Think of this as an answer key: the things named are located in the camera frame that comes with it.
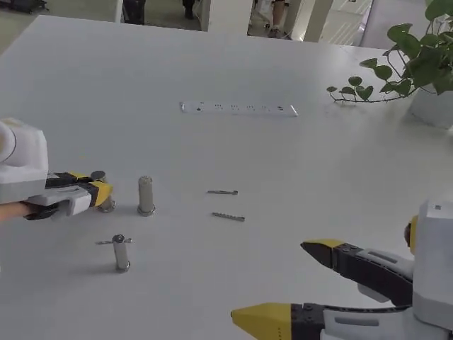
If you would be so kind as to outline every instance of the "screw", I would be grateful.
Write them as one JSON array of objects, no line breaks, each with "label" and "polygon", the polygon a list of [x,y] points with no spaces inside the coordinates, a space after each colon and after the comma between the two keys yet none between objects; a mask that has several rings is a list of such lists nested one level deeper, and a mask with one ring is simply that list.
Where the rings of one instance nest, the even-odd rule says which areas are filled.
[{"label": "screw", "polygon": [[206,193],[216,193],[217,195],[237,195],[239,192],[234,191],[224,191],[224,190],[208,190]]},{"label": "screw", "polygon": [[221,214],[220,212],[213,212],[212,216],[227,218],[229,220],[235,220],[235,221],[239,221],[239,222],[245,222],[245,220],[246,220],[246,218],[244,216],[233,216],[233,215]]},{"label": "screw", "polygon": [[149,176],[139,178],[139,206],[137,212],[141,216],[150,216],[156,207],[153,203],[153,180]]},{"label": "screw", "polygon": [[[107,178],[105,177],[105,172],[98,170],[94,171],[90,175],[91,179],[94,181],[101,181],[107,183]],[[98,210],[102,213],[111,213],[116,208],[116,202],[112,199],[112,196],[109,195],[105,201],[103,201],[99,206]]]}]

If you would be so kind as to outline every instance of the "white flower pot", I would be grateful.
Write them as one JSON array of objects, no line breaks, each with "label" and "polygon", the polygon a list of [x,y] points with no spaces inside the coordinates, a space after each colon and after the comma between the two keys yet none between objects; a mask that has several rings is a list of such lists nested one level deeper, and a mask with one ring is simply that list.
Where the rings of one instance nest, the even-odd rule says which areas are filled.
[{"label": "white flower pot", "polygon": [[[435,92],[431,85],[425,88]],[[420,89],[415,94],[409,113],[425,124],[450,129],[453,127],[453,91],[447,91],[438,96]]]}]

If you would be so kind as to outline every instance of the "person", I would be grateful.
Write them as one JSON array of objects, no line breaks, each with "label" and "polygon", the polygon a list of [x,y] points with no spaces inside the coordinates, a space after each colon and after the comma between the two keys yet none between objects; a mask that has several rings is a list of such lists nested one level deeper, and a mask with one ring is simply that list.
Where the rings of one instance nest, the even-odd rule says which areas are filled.
[{"label": "person", "polygon": [[268,38],[280,39],[283,37],[282,24],[283,14],[285,13],[285,0],[275,0],[274,9],[272,11],[273,26],[268,33]]},{"label": "person", "polygon": [[0,222],[10,220],[14,217],[24,217],[33,213],[30,205],[15,202],[0,205]]},{"label": "person", "polygon": [[185,7],[185,18],[189,20],[193,20],[193,5],[195,4],[195,0],[183,0],[183,5]]},{"label": "person", "polygon": [[[250,20],[248,21],[248,31],[247,35],[250,35],[250,29],[252,27],[252,16],[253,10],[257,5],[257,1],[253,1],[252,13],[250,15]],[[282,29],[280,28],[282,24],[283,14],[285,14],[285,0],[275,0],[274,8],[272,11],[272,27],[268,32],[268,38],[280,39],[283,37]]]}]

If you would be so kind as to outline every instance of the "potted plant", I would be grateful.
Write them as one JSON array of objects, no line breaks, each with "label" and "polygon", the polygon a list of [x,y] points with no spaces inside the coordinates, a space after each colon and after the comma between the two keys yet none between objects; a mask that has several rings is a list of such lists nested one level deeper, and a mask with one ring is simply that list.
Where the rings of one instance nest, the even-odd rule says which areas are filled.
[{"label": "potted plant", "polygon": [[[395,45],[383,56],[360,63],[383,81],[379,98],[372,98],[373,86],[364,84],[359,76],[348,79],[341,89],[329,86],[327,91],[335,102],[389,102],[416,94],[409,111],[430,125],[453,126],[453,0],[432,0],[425,12],[429,20],[425,35],[417,39],[410,33],[411,23],[391,27],[387,37]],[[390,56],[398,58],[396,67]]]}]

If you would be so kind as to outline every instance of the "white wall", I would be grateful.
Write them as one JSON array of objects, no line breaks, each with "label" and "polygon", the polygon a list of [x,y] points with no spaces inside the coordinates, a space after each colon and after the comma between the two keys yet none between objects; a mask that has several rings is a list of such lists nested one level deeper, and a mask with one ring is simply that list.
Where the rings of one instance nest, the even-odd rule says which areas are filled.
[{"label": "white wall", "polygon": [[202,0],[198,16],[200,17],[201,30],[207,32],[210,23],[211,0]]},{"label": "white wall", "polygon": [[288,32],[290,25],[294,22],[291,39],[317,43],[332,3],[333,0],[302,0],[299,2],[299,8],[295,6],[288,13],[285,31]]},{"label": "white wall", "polygon": [[252,3],[253,0],[211,0],[208,32],[247,35]]},{"label": "white wall", "polygon": [[387,31],[400,23],[412,23],[412,34],[423,37],[428,26],[425,9],[425,0],[374,0],[360,46],[389,49],[394,43]]},{"label": "white wall", "polygon": [[115,10],[115,22],[121,22],[121,15],[122,15],[122,0],[116,1],[116,10]]}]

